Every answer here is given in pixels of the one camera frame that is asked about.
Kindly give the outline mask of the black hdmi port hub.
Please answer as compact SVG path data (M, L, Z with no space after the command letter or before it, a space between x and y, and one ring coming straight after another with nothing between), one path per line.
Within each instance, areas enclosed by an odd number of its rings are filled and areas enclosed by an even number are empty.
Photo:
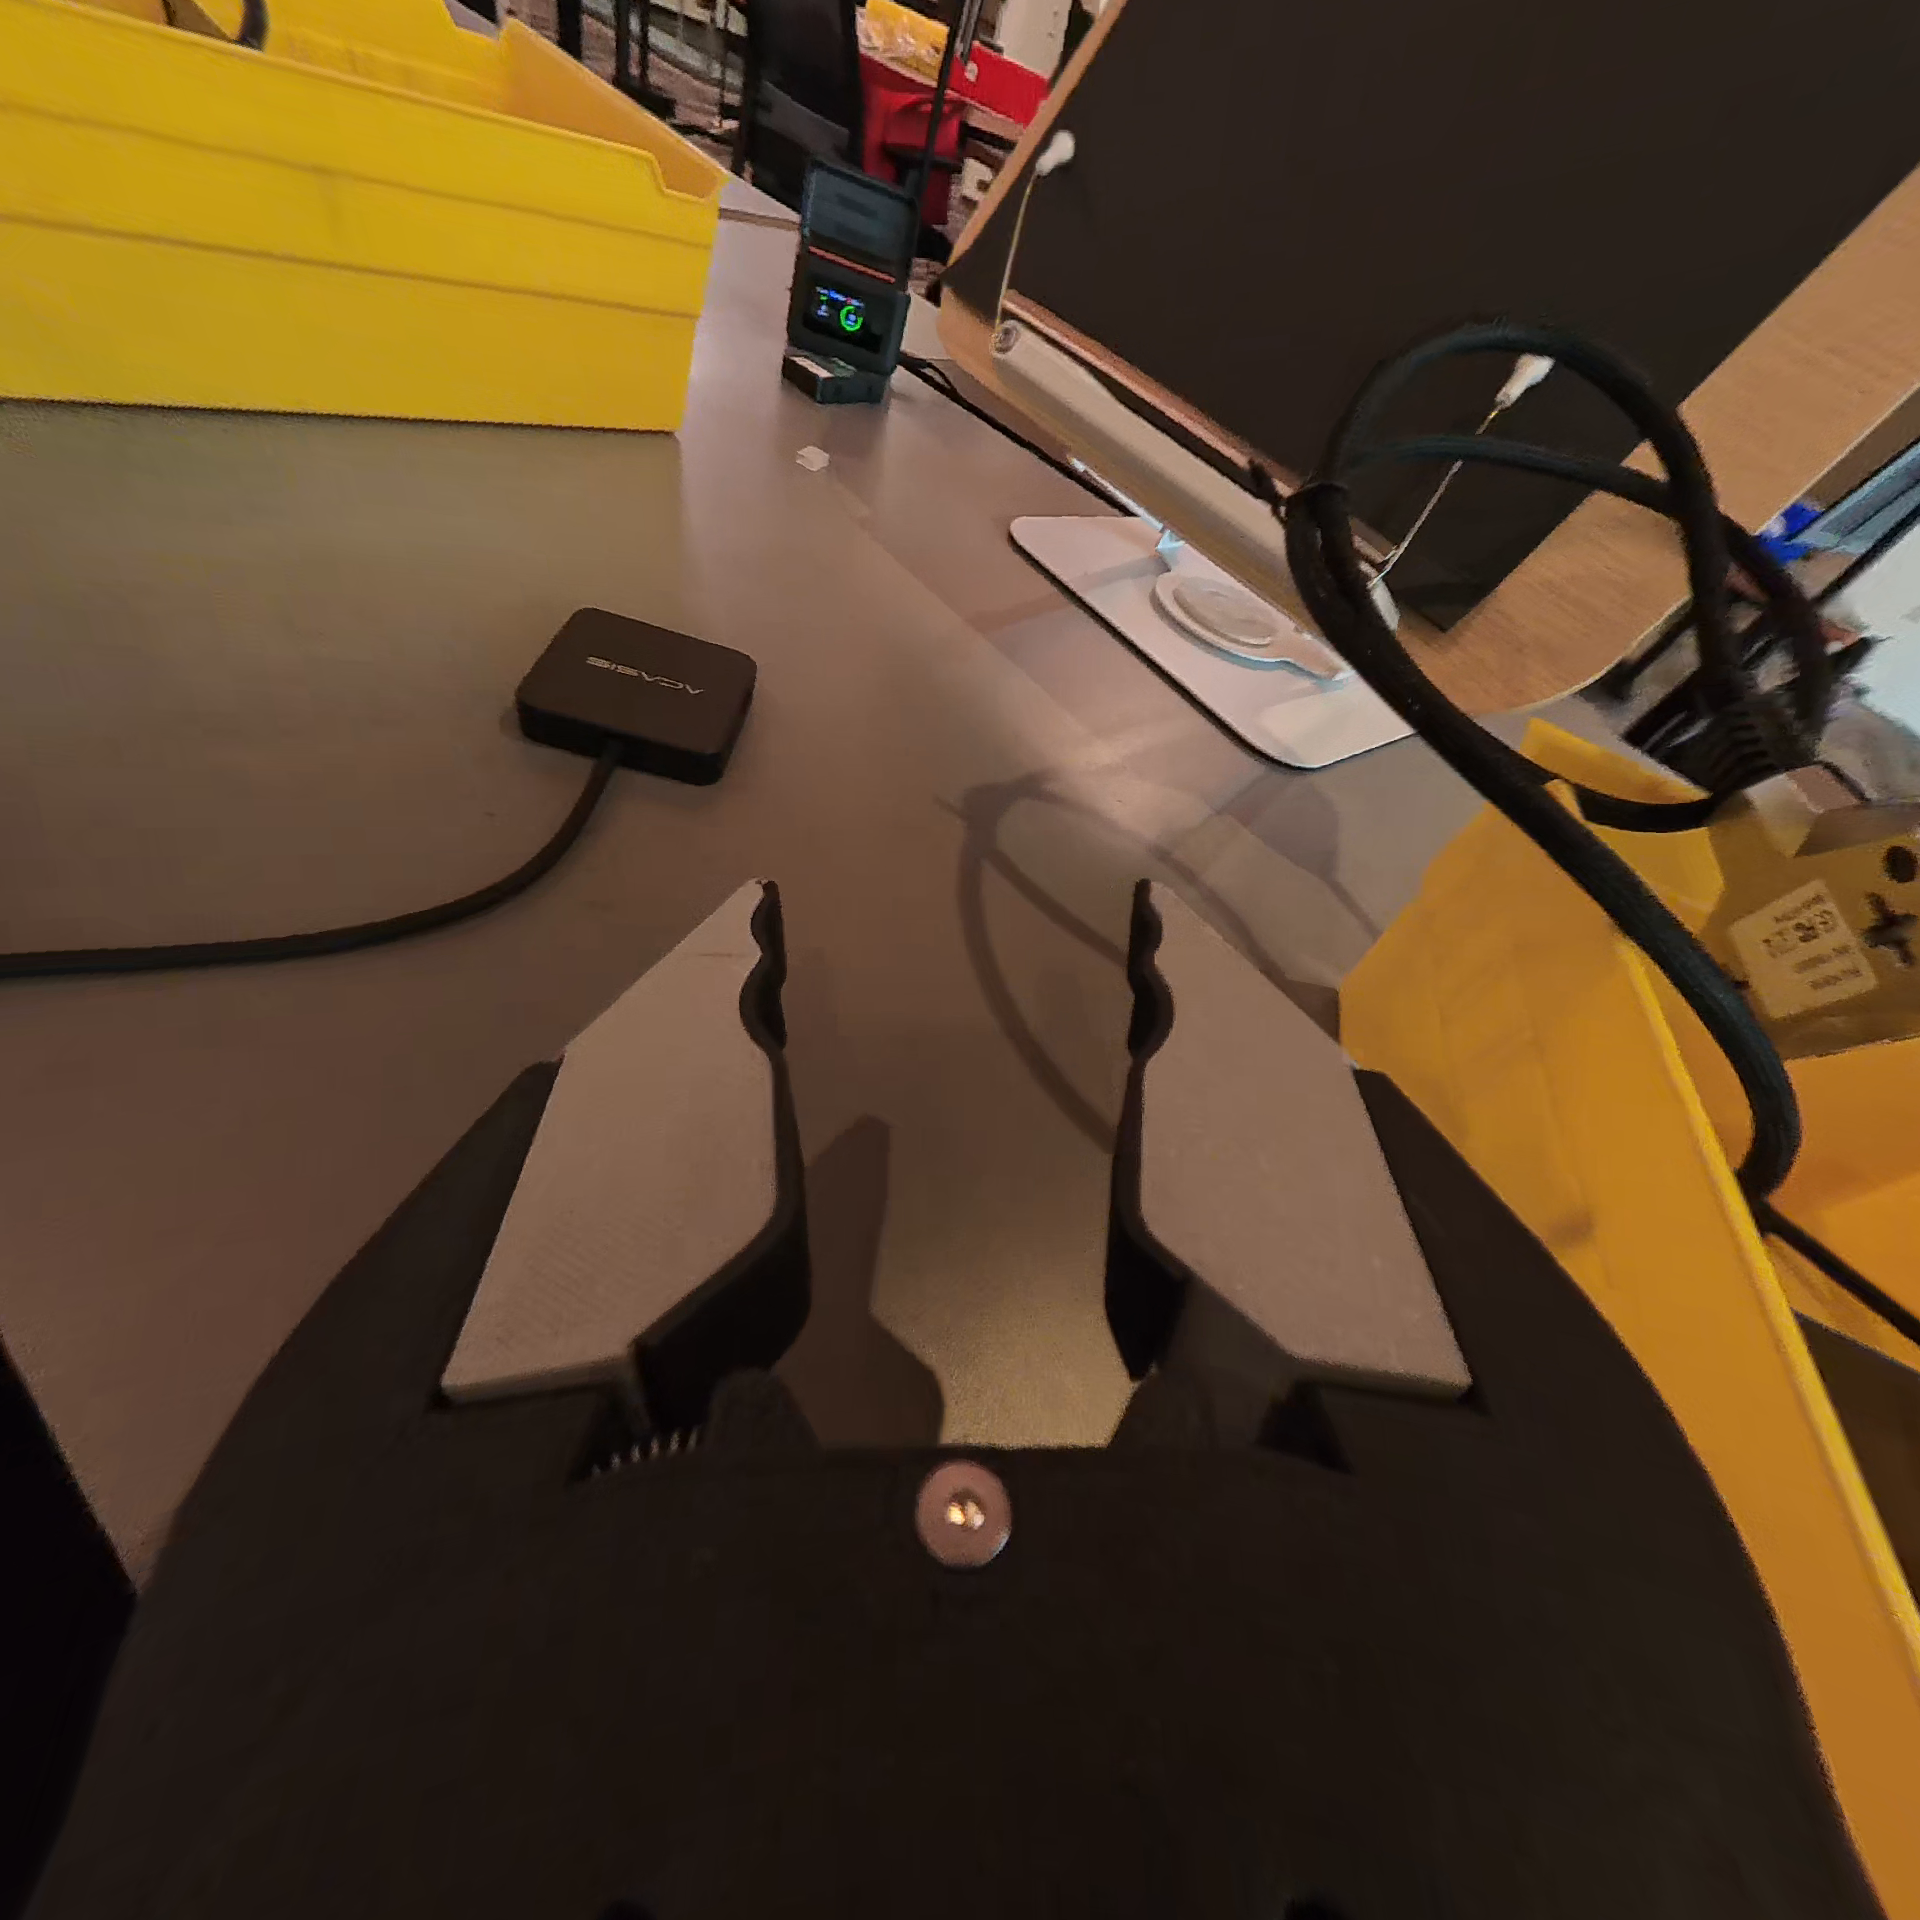
M514 691L518 732L584 761L584 784L550 836L518 866L465 895L326 929L146 946L9 951L5 985L227 972L320 962L460 928L542 885L582 840L621 771L706 787L722 780L746 731L756 662L732 646L630 615L579 608Z

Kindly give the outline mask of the metal hdmi port hub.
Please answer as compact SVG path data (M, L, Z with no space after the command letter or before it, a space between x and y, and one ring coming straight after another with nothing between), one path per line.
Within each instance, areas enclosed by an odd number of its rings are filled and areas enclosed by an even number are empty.
M1543 358L1610 401L1652 454L1655 472L1499 434L1405 434L1381 418L1417 374L1463 358ZM1509 466L1603 493L1659 516L1678 539L1684 608L1696 653L1696 745L1708 794L1694 804L1628 804L1580 789L1550 792L1550 774L1465 716L1414 662L1361 561L1350 482L1384 462ZM1860 1015L1871 993L1916 988L1914 882L1877 874L1877 853L1911 809L1880 817L1840 787L1827 802L1815 749L1826 731L1837 659L1826 618L1763 539L1724 513L1692 432L1620 355L1540 324L1465 324L1379 360L1328 430L1294 493L1254 469L1255 493L1282 532L1291 580L1322 633L1366 690L1405 720L1440 761L1519 826L1613 926L1652 959L1719 1044L1744 1091L1751 1141L1737 1180L1754 1212L1799 1157L1802 1123L1779 1039L1811 1044L1815 1019ZM1599 826L1659 836L1715 826L1739 856L1709 937L1675 911L1596 836Z

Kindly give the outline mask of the black board on white stand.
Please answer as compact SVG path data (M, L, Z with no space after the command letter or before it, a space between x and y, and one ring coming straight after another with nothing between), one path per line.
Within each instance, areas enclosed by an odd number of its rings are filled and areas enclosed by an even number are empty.
M1555 324L1766 523L1916 428L1916 86L1896 1L1108 3L942 277L947 355L1129 508L1012 539L1258 758L1400 739L1247 462L1305 480L1431 331Z

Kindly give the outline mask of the black charging case with display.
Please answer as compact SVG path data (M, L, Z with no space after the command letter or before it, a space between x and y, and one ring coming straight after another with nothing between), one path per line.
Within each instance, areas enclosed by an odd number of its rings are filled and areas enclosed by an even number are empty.
M811 158L800 203L784 351L893 377L920 226L920 205L898 183Z

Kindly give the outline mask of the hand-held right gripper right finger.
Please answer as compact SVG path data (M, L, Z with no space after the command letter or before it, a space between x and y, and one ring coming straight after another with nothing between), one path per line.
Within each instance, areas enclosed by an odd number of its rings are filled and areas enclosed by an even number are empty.
M1186 1353L1419 1399L1470 1388L1356 1069L1175 889L1140 880L1108 1324L1140 1379Z

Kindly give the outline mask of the red plastic bin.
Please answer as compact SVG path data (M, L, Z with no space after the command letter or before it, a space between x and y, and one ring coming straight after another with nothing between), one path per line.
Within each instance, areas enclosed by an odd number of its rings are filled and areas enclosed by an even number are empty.
M936 92L939 73L921 73L908 62L876 54L865 44L857 51L861 98L868 144L886 142L886 121L898 120L908 105L928 105ZM954 63L947 77L947 101L968 133L1013 144L1040 116L1049 92L1049 79L1020 60L998 51L975 47L968 60Z

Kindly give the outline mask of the person's black trouser leg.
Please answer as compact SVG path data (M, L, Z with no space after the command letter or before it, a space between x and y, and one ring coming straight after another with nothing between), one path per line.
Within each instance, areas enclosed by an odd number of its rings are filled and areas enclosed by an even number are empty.
M41 1407L1 1356L1 1914L66 1817L133 1584Z

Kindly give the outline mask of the yellow plastic bin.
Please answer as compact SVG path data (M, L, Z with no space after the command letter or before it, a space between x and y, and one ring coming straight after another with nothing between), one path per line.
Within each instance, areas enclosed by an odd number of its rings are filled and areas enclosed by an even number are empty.
M1763 1245L1733 1073L1496 812L1431 861L1339 1021L1649 1376L1762 1581L1880 1907L1916 1915L1916 1334Z
M1 8L9 399L671 434L728 173L517 18Z

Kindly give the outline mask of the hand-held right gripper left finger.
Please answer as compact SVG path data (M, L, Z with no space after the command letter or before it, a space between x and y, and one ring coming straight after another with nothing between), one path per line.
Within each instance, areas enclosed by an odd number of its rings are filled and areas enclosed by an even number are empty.
M442 1376L706 1404L803 1329L779 893L731 893L563 1048Z

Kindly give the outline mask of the black office chair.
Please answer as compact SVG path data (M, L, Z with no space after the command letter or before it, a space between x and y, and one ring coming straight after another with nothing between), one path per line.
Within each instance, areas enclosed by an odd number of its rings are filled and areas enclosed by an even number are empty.
M750 1L741 157L779 152L859 168L865 101L854 1Z

